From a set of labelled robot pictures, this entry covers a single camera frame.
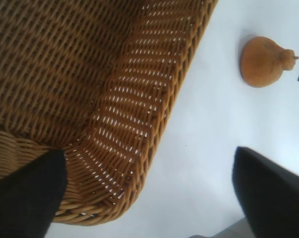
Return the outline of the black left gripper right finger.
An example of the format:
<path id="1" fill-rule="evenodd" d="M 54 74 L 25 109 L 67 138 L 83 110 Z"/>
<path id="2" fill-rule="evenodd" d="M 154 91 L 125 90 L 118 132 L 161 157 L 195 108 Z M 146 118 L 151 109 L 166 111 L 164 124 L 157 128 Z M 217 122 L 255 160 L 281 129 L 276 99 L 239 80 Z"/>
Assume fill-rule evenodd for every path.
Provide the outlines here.
<path id="1" fill-rule="evenodd" d="M 299 176 L 239 146 L 232 182 L 255 237 L 299 238 Z"/>

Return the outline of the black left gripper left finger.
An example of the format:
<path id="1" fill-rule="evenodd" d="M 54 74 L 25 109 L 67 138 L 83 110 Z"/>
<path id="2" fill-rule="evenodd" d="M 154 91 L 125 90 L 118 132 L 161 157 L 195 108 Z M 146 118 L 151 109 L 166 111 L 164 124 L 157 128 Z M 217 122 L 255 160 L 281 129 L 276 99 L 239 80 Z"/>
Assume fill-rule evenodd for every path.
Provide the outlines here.
<path id="1" fill-rule="evenodd" d="M 43 238 L 67 187 L 62 150 L 51 150 L 0 180 L 0 238 Z"/>

